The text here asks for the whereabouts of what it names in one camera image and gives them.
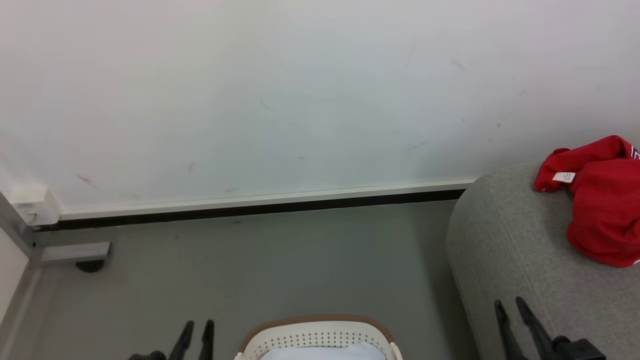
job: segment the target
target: floor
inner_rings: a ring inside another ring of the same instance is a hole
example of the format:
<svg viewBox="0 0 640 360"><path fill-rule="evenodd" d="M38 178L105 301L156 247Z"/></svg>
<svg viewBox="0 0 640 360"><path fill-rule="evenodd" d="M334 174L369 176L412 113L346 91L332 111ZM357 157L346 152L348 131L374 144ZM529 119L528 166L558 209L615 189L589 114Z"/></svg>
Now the floor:
<svg viewBox="0 0 640 360"><path fill-rule="evenodd" d="M113 241L99 273L46 268L11 359L126 360L169 352L205 321L214 358L233 359L254 327L289 316L375 318L405 359L477 359L444 239L455 202L249 215L51 233Z"/></svg>

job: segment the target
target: white wall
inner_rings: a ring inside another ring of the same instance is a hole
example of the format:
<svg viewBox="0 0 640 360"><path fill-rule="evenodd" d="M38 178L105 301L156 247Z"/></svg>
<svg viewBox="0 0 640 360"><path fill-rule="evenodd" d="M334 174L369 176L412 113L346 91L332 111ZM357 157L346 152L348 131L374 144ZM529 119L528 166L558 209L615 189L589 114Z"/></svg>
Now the white wall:
<svg viewBox="0 0 640 360"><path fill-rule="evenodd" d="M18 287L28 258L0 229L0 323Z"/></svg>
<svg viewBox="0 0 640 360"><path fill-rule="evenodd" d="M461 179L640 140L636 0L5 0L0 51L0 153L65 209Z"/></svg>

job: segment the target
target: laundry basket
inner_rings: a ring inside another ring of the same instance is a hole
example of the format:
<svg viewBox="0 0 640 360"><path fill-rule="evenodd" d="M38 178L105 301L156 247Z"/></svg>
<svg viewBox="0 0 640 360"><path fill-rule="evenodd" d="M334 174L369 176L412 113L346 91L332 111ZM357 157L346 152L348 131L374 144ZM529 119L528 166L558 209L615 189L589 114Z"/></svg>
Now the laundry basket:
<svg viewBox="0 0 640 360"><path fill-rule="evenodd" d="M402 360L391 333L376 320L354 315L319 315L265 323L244 338L235 360L258 360L272 348L347 347L367 342L387 360Z"/></svg>

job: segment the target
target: brown basket rim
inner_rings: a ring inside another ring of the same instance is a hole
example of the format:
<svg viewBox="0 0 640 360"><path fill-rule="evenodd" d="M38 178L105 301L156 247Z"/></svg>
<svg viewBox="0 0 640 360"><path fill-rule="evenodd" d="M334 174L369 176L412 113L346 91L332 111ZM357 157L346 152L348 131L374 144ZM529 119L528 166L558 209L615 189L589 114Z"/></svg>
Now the brown basket rim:
<svg viewBox="0 0 640 360"><path fill-rule="evenodd" d="M254 336L258 335L258 333L260 331L264 331L264 330L270 329L272 327L292 325L292 324L295 324L295 323L303 323L303 322L337 322L337 321L368 323L369 325L371 325L371 326L375 327L377 330L379 330L382 333L382 335L385 336L385 338L387 339L387 341L389 343L394 342L394 337L391 336L391 333L389 332L389 330L387 330L386 327L384 327L381 323L377 322L376 320L373 320L372 318L368 318L366 316L360 316L360 315L310 315L310 316L295 316L295 317L292 317L292 318L276 320L274 322L264 323L264 324L256 327L254 330L252 330L244 338L242 344L240 345L240 352L244 353L244 350L249 345L249 342L251 341L251 339L253 339Z"/></svg>

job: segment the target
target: red garment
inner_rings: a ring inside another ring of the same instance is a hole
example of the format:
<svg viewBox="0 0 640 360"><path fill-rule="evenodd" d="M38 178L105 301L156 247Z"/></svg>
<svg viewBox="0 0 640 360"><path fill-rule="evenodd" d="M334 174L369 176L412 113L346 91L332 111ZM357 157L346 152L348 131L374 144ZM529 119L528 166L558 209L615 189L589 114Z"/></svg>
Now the red garment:
<svg viewBox="0 0 640 360"><path fill-rule="evenodd" d="M608 265L626 267L640 260L640 153L612 135L574 150L555 150L534 182L541 192L568 186L574 194L569 242L581 253ZM568 184L557 172L575 172Z"/></svg>

